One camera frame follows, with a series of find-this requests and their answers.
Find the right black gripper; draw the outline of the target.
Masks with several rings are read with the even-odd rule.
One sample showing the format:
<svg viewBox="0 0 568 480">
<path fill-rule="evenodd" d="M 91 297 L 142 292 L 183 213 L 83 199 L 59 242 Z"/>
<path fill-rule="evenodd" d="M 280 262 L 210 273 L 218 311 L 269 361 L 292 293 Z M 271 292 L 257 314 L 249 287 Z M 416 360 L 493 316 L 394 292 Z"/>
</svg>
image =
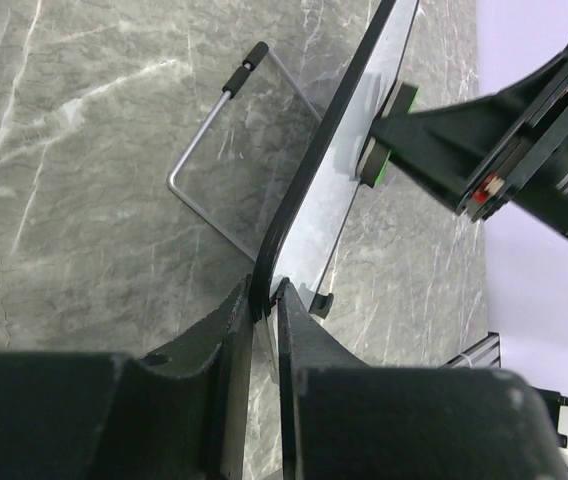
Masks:
<svg viewBox="0 0 568 480">
<path fill-rule="evenodd" d="M 496 117 L 506 129 L 476 158 L 440 145 L 401 156 L 371 145 L 371 186 L 392 164 L 448 210 L 486 220 L 514 202 L 544 223 L 568 223 L 568 44 L 542 67 L 492 95 L 408 113 L 392 136 L 412 138 L 419 127 L 461 130 Z"/>
</svg>

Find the small black-framed whiteboard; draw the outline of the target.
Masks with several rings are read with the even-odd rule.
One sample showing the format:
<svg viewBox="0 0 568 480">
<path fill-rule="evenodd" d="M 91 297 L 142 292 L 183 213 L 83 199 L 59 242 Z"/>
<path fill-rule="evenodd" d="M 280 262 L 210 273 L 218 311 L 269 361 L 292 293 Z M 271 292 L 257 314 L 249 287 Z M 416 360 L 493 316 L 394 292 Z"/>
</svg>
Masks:
<svg viewBox="0 0 568 480">
<path fill-rule="evenodd" d="M 342 80 L 265 233 L 254 251 L 217 221 L 177 184 L 187 160 L 227 102 L 233 99 L 263 59 L 279 70 L 293 90 L 300 89 L 274 50 L 256 43 L 222 88 L 221 96 L 167 176 L 169 190 L 254 263 L 249 305 L 253 320 L 271 315 L 280 282 L 289 279 L 303 307 L 315 307 L 318 290 L 339 242 L 353 200 L 364 180 L 375 181 L 380 168 L 367 170 L 364 153 L 374 118 L 399 99 L 398 79 L 418 4 L 383 1 L 357 47 Z"/>
</svg>

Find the green whiteboard eraser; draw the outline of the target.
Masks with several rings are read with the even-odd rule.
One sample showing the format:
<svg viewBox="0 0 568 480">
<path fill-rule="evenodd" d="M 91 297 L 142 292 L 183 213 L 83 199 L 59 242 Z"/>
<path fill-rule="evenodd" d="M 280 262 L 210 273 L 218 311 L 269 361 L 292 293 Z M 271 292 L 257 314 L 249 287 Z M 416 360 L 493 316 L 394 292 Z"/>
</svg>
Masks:
<svg viewBox="0 0 568 480">
<path fill-rule="evenodd" d="M 418 87 L 396 80 L 375 114 L 356 168 L 362 185 L 374 188 L 383 178 L 392 153 L 391 128 L 394 121 L 406 116 L 417 96 Z"/>
</svg>

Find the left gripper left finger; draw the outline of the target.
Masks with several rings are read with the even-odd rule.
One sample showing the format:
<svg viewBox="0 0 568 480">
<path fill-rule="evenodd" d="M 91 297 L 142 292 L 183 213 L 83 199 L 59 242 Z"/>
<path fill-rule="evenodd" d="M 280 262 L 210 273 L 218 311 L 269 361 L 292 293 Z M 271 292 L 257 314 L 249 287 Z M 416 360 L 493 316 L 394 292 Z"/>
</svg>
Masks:
<svg viewBox="0 0 568 480">
<path fill-rule="evenodd" d="M 248 280 L 141 358 L 0 352 L 0 479 L 238 479 Z"/>
</svg>

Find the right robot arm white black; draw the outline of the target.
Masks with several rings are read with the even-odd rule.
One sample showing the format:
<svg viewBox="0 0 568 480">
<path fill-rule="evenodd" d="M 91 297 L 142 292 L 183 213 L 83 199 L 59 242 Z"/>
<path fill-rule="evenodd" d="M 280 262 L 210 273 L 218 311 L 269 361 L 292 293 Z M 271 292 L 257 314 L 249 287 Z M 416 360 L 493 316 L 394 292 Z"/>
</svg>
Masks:
<svg viewBox="0 0 568 480">
<path fill-rule="evenodd" d="M 471 220 L 514 202 L 568 240 L 568 44 L 492 94 L 370 130 L 390 160 L 435 200 Z"/>
</svg>

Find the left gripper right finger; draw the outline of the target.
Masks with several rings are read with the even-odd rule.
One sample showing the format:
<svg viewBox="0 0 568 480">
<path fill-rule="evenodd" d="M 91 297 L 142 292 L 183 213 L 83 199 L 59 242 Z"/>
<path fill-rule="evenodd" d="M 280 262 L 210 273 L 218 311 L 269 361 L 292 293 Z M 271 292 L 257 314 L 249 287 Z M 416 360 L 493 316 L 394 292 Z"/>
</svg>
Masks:
<svg viewBox="0 0 568 480">
<path fill-rule="evenodd" d="M 372 367 L 276 294 L 287 479 L 565 479 L 546 407 L 501 369 Z"/>
</svg>

